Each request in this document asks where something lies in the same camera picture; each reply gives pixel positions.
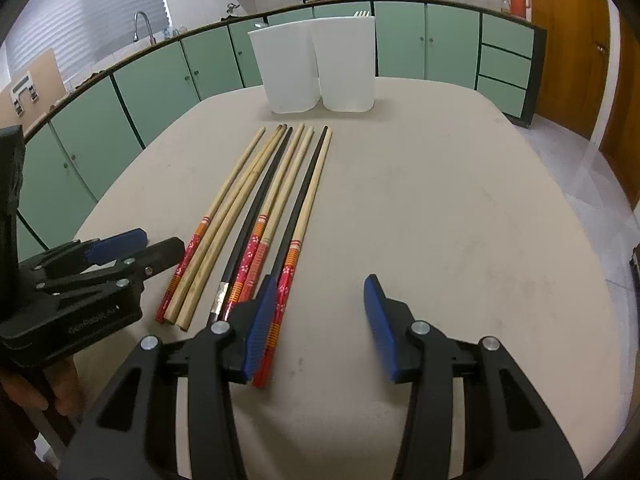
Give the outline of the left human hand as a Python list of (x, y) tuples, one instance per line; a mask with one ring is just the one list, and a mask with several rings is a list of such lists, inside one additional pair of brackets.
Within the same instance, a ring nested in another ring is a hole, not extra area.
[(44, 411), (53, 406), (60, 415), (75, 416), (86, 405), (73, 358), (49, 366), (35, 378), (2, 370), (1, 388), (21, 408)]

